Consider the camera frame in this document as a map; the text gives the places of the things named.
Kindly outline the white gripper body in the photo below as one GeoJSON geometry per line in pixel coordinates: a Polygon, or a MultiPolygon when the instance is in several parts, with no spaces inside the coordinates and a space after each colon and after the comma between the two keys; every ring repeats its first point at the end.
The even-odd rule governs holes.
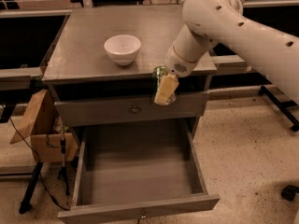
{"type": "Polygon", "coordinates": [[[167,72],[178,77],[189,76],[197,64],[197,60],[194,62],[188,62],[180,58],[176,54],[174,47],[171,47],[168,50],[164,60],[164,67],[167,72]]]}

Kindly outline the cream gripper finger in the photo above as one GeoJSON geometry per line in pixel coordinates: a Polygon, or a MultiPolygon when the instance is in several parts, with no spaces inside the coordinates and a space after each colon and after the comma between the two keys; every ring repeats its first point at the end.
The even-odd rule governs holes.
{"type": "Polygon", "coordinates": [[[163,75],[155,94],[154,103],[157,105],[169,105],[177,87],[178,77],[176,75],[163,75]]]}

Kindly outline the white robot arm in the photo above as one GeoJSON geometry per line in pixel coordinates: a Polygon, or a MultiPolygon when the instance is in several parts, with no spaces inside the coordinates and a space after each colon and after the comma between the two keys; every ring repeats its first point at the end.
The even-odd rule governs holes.
{"type": "Polygon", "coordinates": [[[299,104],[299,38],[243,16],[240,0],[186,0],[184,25],[165,57],[154,103],[169,105],[178,80],[221,43],[299,104]]]}

